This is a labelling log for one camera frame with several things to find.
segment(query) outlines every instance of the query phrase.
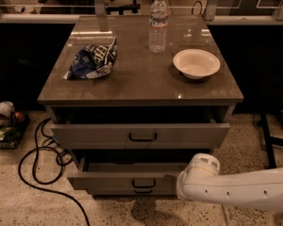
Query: floor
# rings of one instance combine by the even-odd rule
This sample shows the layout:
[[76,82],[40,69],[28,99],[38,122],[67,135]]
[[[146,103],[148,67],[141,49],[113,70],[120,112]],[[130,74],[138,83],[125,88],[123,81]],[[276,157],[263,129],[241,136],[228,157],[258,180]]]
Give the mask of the floor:
[[[23,156],[34,149],[37,125],[48,115],[29,111],[31,119],[16,150],[0,150],[0,225],[86,225],[77,204],[68,198],[43,192],[24,184],[17,169]],[[259,115],[234,114],[224,143],[212,152],[221,162],[221,174],[263,170],[268,167]],[[283,128],[273,115],[268,115],[273,136],[283,137]],[[38,135],[39,143],[44,137]],[[23,176],[33,185],[31,166],[35,154],[22,166]],[[49,181],[56,177],[58,166],[53,153],[42,151],[38,177]],[[283,149],[275,147],[276,163],[283,167]],[[85,191],[74,191],[66,175],[75,172],[74,163],[66,167],[62,177],[50,186],[76,198],[88,215],[90,225],[283,225],[283,214],[235,206],[184,202],[177,197],[105,197],[93,198]]]

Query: ceramic bowl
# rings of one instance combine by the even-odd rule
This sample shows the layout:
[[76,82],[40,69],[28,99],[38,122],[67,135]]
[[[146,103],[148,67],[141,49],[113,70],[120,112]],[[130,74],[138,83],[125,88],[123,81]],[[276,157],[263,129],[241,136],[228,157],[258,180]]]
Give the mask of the ceramic bowl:
[[220,69],[218,57],[199,49],[180,51],[173,58],[173,63],[190,79],[203,79],[217,73]]

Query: crumpled bag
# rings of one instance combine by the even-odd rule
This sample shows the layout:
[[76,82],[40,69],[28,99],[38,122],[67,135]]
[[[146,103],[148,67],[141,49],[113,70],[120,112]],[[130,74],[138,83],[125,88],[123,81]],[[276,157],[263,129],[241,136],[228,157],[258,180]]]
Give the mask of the crumpled bag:
[[116,38],[109,46],[87,44],[79,50],[64,79],[93,79],[109,74],[117,58]]

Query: power cord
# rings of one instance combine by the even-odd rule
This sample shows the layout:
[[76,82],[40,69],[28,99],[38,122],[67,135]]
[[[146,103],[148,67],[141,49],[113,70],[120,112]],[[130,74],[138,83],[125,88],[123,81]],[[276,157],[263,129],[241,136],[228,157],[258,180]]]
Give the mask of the power cord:
[[[75,199],[74,197],[72,197],[71,195],[68,195],[68,194],[63,193],[63,192],[59,192],[59,191],[56,191],[56,190],[47,189],[47,188],[43,188],[43,187],[39,187],[39,186],[34,186],[34,185],[30,184],[30,183],[23,177],[23,175],[22,175],[21,167],[22,167],[24,161],[28,158],[28,156],[31,155],[31,154],[33,154],[33,153],[35,153],[36,156],[35,156],[34,163],[33,163],[33,167],[32,167],[32,175],[33,175],[34,180],[35,180],[38,184],[40,184],[40,185],[51,185],[51,184],[53,184],[54,182],[56,182],[56,181],[63,175],[63,172],[64,172],[64,170],[65,170],[65,167],[66,167],[67,165],[69,165],[69,164],[73,161],[72,159],[70,159],[70,160],[68,160],[66,163],[63,163],[63,158],[62,158],[62,157],[63,157],[66,153],[68,153],[68,152],[64,150],[64,151],[62,151],[62,152],[60,153],[57,149],[55,149],[55,148],[53,148],[53,147],[50,146],[50,145],[55,144],[55,143],[57,144],[57,142],[56,142],[56,140],[55,140],[54,137],[50,137],[50,136],[48,136],[48,135],[46,135],[46,134],[44,133],[44,127],[45,127],[45,125],[46,125],[50,120],[51,120],[50,118],[49,118],[49,119],[46,119],[46,120],[42,121],[41,123],[39,123],[38,126],[36,127],[36,130],[35,130],[35,144],[36,144],[36,148],[33,149],[33,150],[31,150],[31,151],[29,151],[29,152],[21,159],[21,161],[20,161],[20,163],[19,163],[19,166],[18,166],[18,174],[19,174],[19,176],[20,176],[20,179],[21,179],[26,185],[28,185],[28,186],[31,186],[31,187],[33,187],[33,188],[35,188],[35,189],[38,189],[38,190],[41,190],[41,191],[59,194],[59,195],[62,195],[62,196],[64,196],[64,197],[66,197],[66,198],[68,198],[68,199],[74,201],[74,202],[78,205],[78,207],[80,208],[80,210],[82,211],[82,213],[83,213],[83,215],[84,215],[84,218],[85,218],[85,220],[86,220],[87,225],[90,226],[88,216],[87,216],[87,214],[86,214],[86,212],[85,212],[83,206],[80,204],[80,202],[79,202],[78,200],[76,200],[76,199]],[[42,146],[41,146],[41,147],[40,147],[39,144],[38,144],[38,136],[37,136],[39,130],[41,130],[42,135],[43,135],[44,137],[46,137],[46,140],[42,143]],[[39,180],[39,179],[37,178],[37,167],[38,167],[39,152],[40,152],[40,151],[52,151],[52,152],[54,152],[54,153],[57,155],[57,157],[56,157],[56,162],[57,162],[57,164],[60,166],[60,170],[59,170],[58,176],[57,176],[55,179],[53,179],[53,180],[51,180],[51,181],[48,181],[48,182],[43,182],[43,181],[41,181],[41,180]]]
[[194,4],[192,5],[192,8],[191,8],[191,15],[194,15],[194,8],[195,8],[196,4],[199,4],[199,6],[200,6],[199,15],[203,15],[202,3],[201,3],[201,1],[199,1],[199,0],[197,0],[196,2],[194,2]]

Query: plastic bottle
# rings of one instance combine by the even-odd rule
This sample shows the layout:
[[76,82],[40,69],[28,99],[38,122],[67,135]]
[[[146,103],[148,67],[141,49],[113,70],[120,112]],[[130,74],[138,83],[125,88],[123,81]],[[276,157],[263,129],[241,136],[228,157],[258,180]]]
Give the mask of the plastic bottle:
[[155,0],[149,21],[149,49],[153,53],[164,51],[167,39],[168,6],[164,0]]

